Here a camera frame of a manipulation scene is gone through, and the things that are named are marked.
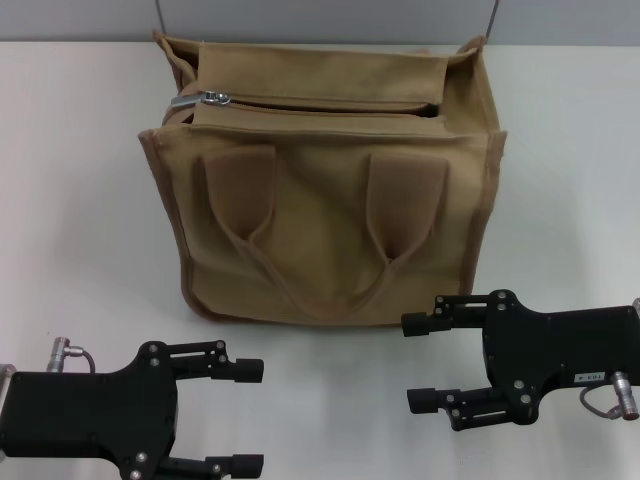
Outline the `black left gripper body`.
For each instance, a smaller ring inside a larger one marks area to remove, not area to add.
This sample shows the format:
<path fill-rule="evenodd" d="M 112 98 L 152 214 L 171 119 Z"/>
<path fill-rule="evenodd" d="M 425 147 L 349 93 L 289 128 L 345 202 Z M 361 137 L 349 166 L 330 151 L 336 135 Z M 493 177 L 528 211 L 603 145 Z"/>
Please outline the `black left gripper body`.
<path fill-rule="evenodd" d="M 111 373 L 16 372 L 1 413 L 9 457 L 98 458 L 152 479 L 175 441 L 177 385 L 167 346 L 143 344 Z"/>

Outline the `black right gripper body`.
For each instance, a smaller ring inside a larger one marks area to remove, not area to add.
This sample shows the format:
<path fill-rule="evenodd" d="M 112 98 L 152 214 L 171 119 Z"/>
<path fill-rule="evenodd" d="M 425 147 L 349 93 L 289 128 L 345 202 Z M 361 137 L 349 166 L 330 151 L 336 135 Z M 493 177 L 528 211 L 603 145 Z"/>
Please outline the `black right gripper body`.
<path fill-rule="evenodd" d="M 516 425 L 539 416 L 545 395 L 559 389 L 610 385 L 612 412 L 639 418 L 639 302 L 631 305 L 536 312 L 509 290 L 490 295 L 483 353 L 493 388 L 517 411 Z"/>

